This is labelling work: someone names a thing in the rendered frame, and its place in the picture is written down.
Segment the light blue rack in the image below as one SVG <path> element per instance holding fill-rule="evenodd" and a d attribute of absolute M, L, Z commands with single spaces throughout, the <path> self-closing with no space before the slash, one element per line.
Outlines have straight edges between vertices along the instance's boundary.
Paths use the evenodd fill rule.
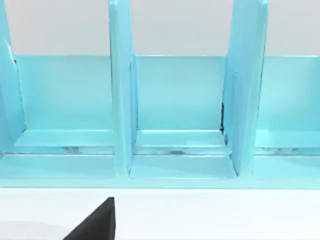
<path fill-rule="evenodd" d="M 320 0 L 0 0 L 0 188 L 320 190 Z"/>

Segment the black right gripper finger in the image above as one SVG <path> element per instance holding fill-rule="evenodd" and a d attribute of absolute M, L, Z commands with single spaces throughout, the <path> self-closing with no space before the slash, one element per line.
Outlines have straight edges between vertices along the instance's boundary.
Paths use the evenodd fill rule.
<path fill-rule="evenodd" d="M 115 240 L 115 198 L 108 197 L 62 240 Z"/>

